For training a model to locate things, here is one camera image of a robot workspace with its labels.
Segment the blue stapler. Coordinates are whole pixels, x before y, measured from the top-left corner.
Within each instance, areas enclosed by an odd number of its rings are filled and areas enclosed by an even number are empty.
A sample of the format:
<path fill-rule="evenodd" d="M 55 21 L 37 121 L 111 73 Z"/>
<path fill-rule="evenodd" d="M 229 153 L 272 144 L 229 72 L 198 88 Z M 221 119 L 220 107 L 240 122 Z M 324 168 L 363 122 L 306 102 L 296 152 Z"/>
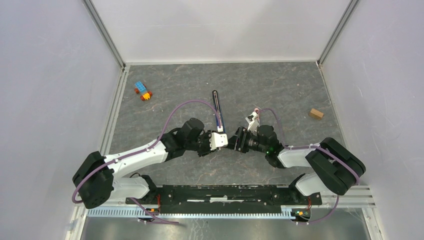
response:
<path fill-rule="evenodd" d="M 220 104 L 219 95 L 218 95 L 217 90 L 212 91 L 212 99 L 213 99 L 214 108 L 216 110 L 215 119 L 216 119 L 216 124 L 217 124 L 217 130 L 218 130 L 219 133 L 225 133 L 226 130 L 225 130 L 225 125 L 224 125 L 224 120 L 223 120 L 223 115 L 222 115 L 222 110 L 221 110 L 221 104 Z"/>

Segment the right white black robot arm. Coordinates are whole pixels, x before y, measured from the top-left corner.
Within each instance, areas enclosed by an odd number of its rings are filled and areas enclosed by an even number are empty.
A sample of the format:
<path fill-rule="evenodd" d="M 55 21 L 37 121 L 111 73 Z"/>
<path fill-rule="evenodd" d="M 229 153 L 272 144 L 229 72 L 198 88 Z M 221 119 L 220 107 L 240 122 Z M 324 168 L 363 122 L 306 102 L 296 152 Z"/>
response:
<path fill-rule="evenodd" d="M 255 132 L 239 127 L 227 147 L 237 152 L 257 151 L 274 168 L 307 167 L 313 173 L 299 176 L 289 189 L 289 199 L 302 204 L 310 195 L 331 191 L 343 196 L 366 172 L 366 166 L 332 137 L 308 146 L 284 146 L 271 125 L 261 125 Z"/>

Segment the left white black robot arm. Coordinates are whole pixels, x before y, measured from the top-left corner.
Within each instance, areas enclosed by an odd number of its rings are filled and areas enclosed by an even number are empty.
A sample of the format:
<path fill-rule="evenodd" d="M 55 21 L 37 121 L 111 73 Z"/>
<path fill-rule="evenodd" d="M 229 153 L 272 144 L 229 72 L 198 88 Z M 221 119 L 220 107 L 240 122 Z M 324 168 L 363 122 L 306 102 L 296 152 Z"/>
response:
<path fill-rule="evenodd" d="M 228 136 L 222 130 L 206 131 L 197 118 L 186 121 L 157 139 L 121 153 L 101 155 L 90 153 L 78 168 L 72 182 L 76 190 L 72 201 L 94 209 L 108 200 L 135 198 L 145 204 L 153 203 L 157 190 L 146 176 L 129 179 L 126 176 L 150 165 L 161 164 L 193 151 L 199 157 L 228 145 Z"/>

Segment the colourful toy brick car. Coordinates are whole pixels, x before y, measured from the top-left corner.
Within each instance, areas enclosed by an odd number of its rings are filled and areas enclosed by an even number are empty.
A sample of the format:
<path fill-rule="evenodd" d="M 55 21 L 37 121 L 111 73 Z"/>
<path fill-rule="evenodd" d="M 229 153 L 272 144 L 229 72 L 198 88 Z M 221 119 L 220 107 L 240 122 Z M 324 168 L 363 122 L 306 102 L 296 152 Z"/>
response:
<path fill-rule="evenodd" d="M 138 95 L 140 95 L 140 99 L 142 101 L 146 101 L 152 98 L 153 93 L 151 91 L 148 91 L 147 88 L 145 87 L 145 85 L 141 82 L 141 81 L 137 81 L 134 84 L 135 88 L 134 88 L 134 92 Z"/>

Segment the small wooden block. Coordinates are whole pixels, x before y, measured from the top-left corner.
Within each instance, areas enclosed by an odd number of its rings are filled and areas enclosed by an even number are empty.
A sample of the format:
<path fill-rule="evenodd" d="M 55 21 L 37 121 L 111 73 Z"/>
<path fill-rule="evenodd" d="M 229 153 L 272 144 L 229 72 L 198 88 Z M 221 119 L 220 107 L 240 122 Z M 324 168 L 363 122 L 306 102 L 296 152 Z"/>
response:
<path fill-rule="evenodd" d="M 315 109 L 315 108 L 312 108 L 312 109 L 309 111 L 308 115 L 309 115 L 311 118 L 314 118 L 314 119 L 316 119 L 316 120 L 322 120 L 322 119 L 323 119 L 323 117 L 324 117 L 324 113 L 323 113 L 323 112 L 321 112 L 321 111 L 319 111 L 319 110 L 317 110 L 317 109 Z"/>

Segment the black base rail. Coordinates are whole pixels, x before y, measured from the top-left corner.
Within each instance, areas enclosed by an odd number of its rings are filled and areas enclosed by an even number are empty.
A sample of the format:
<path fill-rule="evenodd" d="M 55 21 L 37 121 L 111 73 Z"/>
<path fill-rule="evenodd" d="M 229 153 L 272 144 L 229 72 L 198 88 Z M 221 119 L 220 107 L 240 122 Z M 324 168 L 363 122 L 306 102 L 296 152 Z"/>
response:
<path fill-rule="evenodd" d="M 161 214 L 277 214 L 281 206 L 320 206 L 320 193 L 304 196 L 289 185 L 162 185 L 148 175 L 148 192 L 126 204 L 157 205 Z"/>

